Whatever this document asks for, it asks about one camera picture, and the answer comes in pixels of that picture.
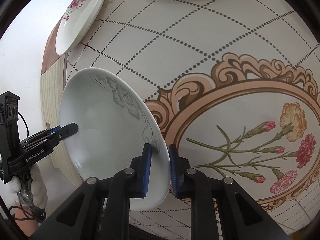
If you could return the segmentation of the white gloved left hand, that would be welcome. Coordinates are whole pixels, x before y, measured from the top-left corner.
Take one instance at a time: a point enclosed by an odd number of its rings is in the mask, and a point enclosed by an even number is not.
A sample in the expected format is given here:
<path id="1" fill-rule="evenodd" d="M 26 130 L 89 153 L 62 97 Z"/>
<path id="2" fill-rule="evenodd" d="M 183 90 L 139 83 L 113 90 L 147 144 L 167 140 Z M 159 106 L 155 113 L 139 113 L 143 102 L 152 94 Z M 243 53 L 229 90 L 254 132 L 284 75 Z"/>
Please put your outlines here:
<path id="1" fill-rule="evenodd" d="M 13 176 L 12 180 L 7 183 L 7 188 L 14 195 L 16 202 L 23 207 L 35 206 L 45 209 L 48 202 L 47 188 L 37 164 L 30 168 L 30 176 L 31 183 L 27 186 L 26 193 L 22 193 L 22 182 L 16 176 Z"/>

